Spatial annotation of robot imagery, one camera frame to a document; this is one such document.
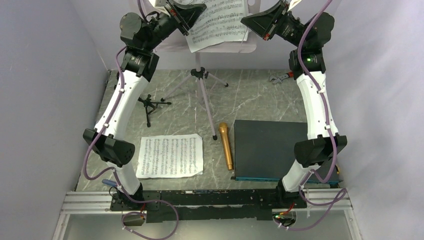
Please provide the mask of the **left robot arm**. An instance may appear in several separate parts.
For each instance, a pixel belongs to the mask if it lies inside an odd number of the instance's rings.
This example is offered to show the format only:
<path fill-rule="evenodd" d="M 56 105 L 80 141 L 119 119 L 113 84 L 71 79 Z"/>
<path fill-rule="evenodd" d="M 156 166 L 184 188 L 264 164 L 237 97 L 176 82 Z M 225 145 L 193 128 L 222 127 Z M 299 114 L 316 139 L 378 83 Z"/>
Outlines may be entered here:
<path fill-rule="evenodd" d="M 84 177 L 93 181 L 111 170 L 117 190 L 126 194 L 123 202 L 131 210 L 143 205 L 144 196 L 142 184 L 131 165 L 135 145 L 124 138 L 132 111 L 157 68 L 159 56 L 154 49 L 176 30 L 188 36 L 207 6 L 164 0 L 158 8 L 150 13 L 150 19 L 135 12 L 126 13 L 120 19 L 120 40 L 125 46 L 120 50 L 123 59 L 117 62 L 118 83 L 99 121 L 83 132 L 88 144 L 82 167 Z M 95 176 L 87 172 L 91 152 L 107 164 L 107 169 Z"/>

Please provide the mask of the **sheet music page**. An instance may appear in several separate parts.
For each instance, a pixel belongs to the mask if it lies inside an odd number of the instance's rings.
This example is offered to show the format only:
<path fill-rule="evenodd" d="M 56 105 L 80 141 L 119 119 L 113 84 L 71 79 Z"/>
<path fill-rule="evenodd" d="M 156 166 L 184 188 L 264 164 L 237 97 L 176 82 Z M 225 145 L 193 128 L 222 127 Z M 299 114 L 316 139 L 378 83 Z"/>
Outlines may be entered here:
<path fill-rule="evenodd" d="M 186 178 L 202 175 L 203 171 L 203 139 L 198 134 L 141 138 L 137 178 Z"/>
<path fill-rule="evenodd" d="M 247 27 L 241 23 L 241 19 L 249 13 L 245 0 L 183 0 L 181 3 L 206 5 L 186 37 L 191 53 L 221 43 L 248 39 Z"/>

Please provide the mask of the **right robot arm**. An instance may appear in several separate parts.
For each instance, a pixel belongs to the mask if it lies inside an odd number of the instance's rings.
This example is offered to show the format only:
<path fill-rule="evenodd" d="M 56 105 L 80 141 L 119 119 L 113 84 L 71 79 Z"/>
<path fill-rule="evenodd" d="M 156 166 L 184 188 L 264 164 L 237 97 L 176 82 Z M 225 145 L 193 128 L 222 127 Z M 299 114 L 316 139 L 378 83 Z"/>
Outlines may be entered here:
<path fill-rule="evenodd" d="M 295 198 L 302 198 L 306 181 L 330 162 L 328 174 L 318 178 L 321 183 L 328 182 L 338 153 L 347 145 L 347 137 L 339 134 L 333 120 L 327 94 L 323 47 L 330 41 L 335 24 L 334 17 L 326 12 L 330 3 L 327 1 L 306 23 L 293 16 L 294 0 L 280 0 L 268 10 L 240 21 L 265 41 L 278 36 L 296 46 L 289 55 L 289 68 L 302 95 L 307 140 L 295 144 L 295 160 L 276 187 L 275 200 L 282 208 L 289 207 Z"/>

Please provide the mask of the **lilac music stand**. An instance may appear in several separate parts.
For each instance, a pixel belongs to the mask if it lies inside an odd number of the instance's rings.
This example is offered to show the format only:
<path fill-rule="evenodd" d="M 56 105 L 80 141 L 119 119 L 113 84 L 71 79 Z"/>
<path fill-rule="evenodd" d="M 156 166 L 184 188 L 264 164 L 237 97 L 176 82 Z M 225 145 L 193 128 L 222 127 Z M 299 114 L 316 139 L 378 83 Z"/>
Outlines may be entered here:
<path fill-rule="evenodd" d="M 259 0 L 246 0 L 248 6 L 248 15 L 258 13 L 260 10 L 261 1 Z M 187 36 L 183 36 L 179 33 L 172 33 L 170 37 L 165 39 L 162 43 L 156 46 L 153 50 L 154 52 L 159 53 L 178 53 L 178 52 L 191 52 L 186 40 Z M 198 86 L 197 94 L 199 98 L 199 102 L 204 104 L 203 109 L 207 112 L 212 138 L 214 140 L 217 139 L 217 134 L 214 127 L 214 122 L 212 118 L 212 113 L 209 105 L 209 95 L 208 90 L 206 88 L 206 80 L 208 78 L 212 78 L 216 83 L 221 83 L 225 87 L 228 86 L 228 83 L 223 81 L 222 79 L 216 77 L 215 75 L 209 73 L 202 65 L 201 65 L 201 54 L 202 53 L 251 53 L 257 47 L 256 37 L 253 36 L 252 33 L 248 30 L 248 36 L 246 41 L 235 41 L 235 42 L 223 42 L 220 44 L 216 44 L 210 47 L 206 47 L 202 50 L 191 52 L 195 55 L 195 68 L 193 68 L 183 81 L 181 81 L 176 87 L 181 87 L 186 81 L 191 78 L 196 79 L 196 83 Z"/>

